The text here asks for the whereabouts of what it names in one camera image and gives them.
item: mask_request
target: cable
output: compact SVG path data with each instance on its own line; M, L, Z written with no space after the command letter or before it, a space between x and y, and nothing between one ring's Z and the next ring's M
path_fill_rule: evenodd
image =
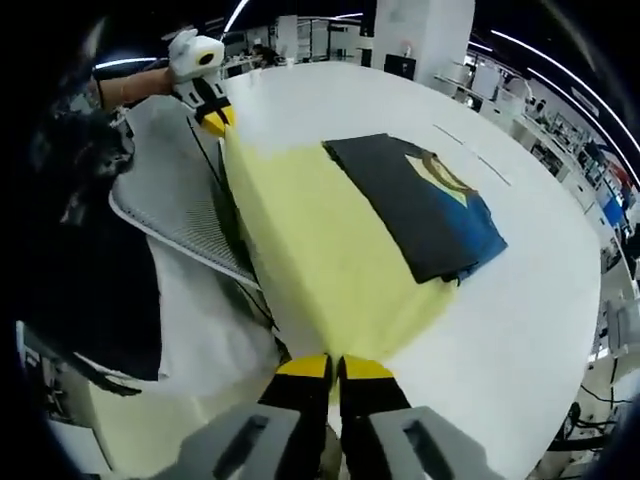
M253 303L255 305L255 307L260 310L260 313L262 313L262 315L264 315L268 320L271 321L271 325L276 329L276 330L280 330L278 328L278 326L276 325L275 320L273 319L273 317L271 315L269 315L267 312L264 311L264 309L258 304L258 301L253 298L253 295L251 295L249 293L249 291L244 288L244 286L237 280L234 279L234 281L236 282L236 284L238 285L238 287L240 287L240 290L242 290L244 292L244 294L249 297L249 299L251 300L251 303Z
M613 410L613 403L614 403L614 392L613 392L613 381L616 378L616 370L618 369L618 357L614 357L613 359L613 368L611 369L611 379L609 380L609 385L610 385L610 402L609 402L609 410Z
M211 160L209 159L209 155L207 155L207 152L205 152L204 147L202 146L202 143L200 143L198 134L193 129L193 125L191 125L191 121L189 120L189 117L186 117L186 119L187 119L187 124L189 125L189 129L191 130L191 135L193 135L193 138L198 144L198 148L202 152L202 155L204 156L205 160L207 161L207 165L209 166L211 173L213 173L213 176L216 178L216 182L218 182L218 186L222 188L222 182L220 181L220 177L218 177L218 172L216 172L215 168L213 168L213 165L211 164Z
M596 427L596 426L591 426L591 425L579 425L576 424L576 428L579 428L581 430L596 430L598 433L604 435L606 433L604 427Z
M186 117L187 120L187 124L189 125L189 129L191 130L191 135L193 135L193 138L195 139L196 143L198 144L198 148L200 149L200 152L202 152L202 155L204 156L207 165L209 166L209 169L211 170L211 173L213 173L213 176L216 179L216 182L218 183L218 186L224 190L223 186L222 186L222 182L220 181L220 177L218 177L218 173L215 171L215 169L213 168L213 165L211 164L211 160L209 159L209 155L207 155L207 152L204 150L204 147L202 146L202 143L200 142L200 139L198 138L198 135L196 134L196 131L193 128L193 125L191 125L191 121L189 120L189 117ZM276 330L280 331L280 329L278 328L278 326L276 325L275 320L273 319L273 317L271 315L269 315L267 312L264 311L264 309L258 304L258 302L256 301L255 298L253 298L253 296L249 293L249 291L244 288L244 286L238 281L235 280L236 284L238 285L238 287L240 287L240 289L244 292L244 294L249 297L249 299L251 300L251 302L255 305L255 307L260 311L260 313L262 313L262 315L265 316L265 318L267 320L269 320L271 322L271 326L273 328L275 328Z
M580 425L582 427L602 427L604 425L617 425L618 422L611 422L611 421L605 421L605 422L585 422L584 420L578 420L576 422L576 425Z
M592 448L602 448L606 446L610 438L608 435L599 437L584 438L579 440L554 440L547 448L549 452L573 452L584 451Z
M601 402L612 403L612 404L633 403L631 400L606 400L602 397L597 396L595 393L593 393L584 385L580 385L580 388L583 389L585 392L587 392L589 395L591 395L593 398L595 398L596 400L600 400Z

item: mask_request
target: folded t-shirt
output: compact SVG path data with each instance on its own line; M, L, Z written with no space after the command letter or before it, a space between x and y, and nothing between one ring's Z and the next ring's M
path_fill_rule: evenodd
M478 263L437 189L406 160L402 143L380 134L326 141L324 147L384 222L417 283L453 280Z
M477 190L457 178L433 153L395 138L409 163L424 179L425 187L434 190L458 239L474 252L478 262L458 272L462 281L507 248L491 218L491 211Z

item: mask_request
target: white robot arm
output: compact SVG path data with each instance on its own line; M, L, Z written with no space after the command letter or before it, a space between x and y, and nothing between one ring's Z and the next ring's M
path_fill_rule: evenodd
M224 44L198 35L196 29L180 32L169 45L169 68L175 77L174 94L208 132L223 137L234 115L222 88Z

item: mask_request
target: white pillar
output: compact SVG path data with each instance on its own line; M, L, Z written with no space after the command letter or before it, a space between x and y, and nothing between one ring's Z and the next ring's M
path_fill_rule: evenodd
M475 0L378 0L372 66L382 69L387 54L404 55L408 42L414 80L443 90L433 76L451 62L464 63L474 10Z
M276 53L285 58L298 56L298 16L285 15L276 22Z

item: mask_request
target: white table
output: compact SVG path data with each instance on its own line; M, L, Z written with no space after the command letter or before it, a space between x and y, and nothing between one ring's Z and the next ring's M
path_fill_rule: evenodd
M481 192L509 248L385 364L414 406L482 445L493 471L524 478L566 415L593 341L599 249L579 206L497 127L403 78L328 62L226 85L240 137L262 152L386 132L437 152ZM339 430L336 408L330 422Z

